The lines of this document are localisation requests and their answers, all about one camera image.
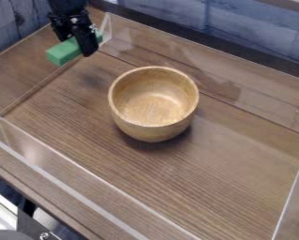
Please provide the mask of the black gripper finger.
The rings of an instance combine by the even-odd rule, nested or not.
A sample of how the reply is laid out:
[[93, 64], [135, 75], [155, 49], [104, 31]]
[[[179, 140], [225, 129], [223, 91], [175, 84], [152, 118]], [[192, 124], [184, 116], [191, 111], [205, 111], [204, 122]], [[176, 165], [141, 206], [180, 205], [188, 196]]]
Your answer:
[[50, 13], [49, 23], [58, 40], [65, 41], [69, 39], [72, 36], [69, 19], [65, 16]]
[[99, 49], [95, 27], [89, 16], [73, 16], [70, 19], [70, 32], [76, 38], [81, 54], [88, 57]]

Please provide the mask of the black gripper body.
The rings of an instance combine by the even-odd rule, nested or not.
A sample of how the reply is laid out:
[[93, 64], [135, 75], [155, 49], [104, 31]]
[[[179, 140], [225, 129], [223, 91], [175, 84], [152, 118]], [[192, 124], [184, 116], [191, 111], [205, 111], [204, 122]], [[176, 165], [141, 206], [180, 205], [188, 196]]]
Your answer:
[[88, 0], [48, 0], [49, 20], [53, 23], [64, 23], [76, 18], [81, 23], [89, 22], [89, 14], [85, 10]]

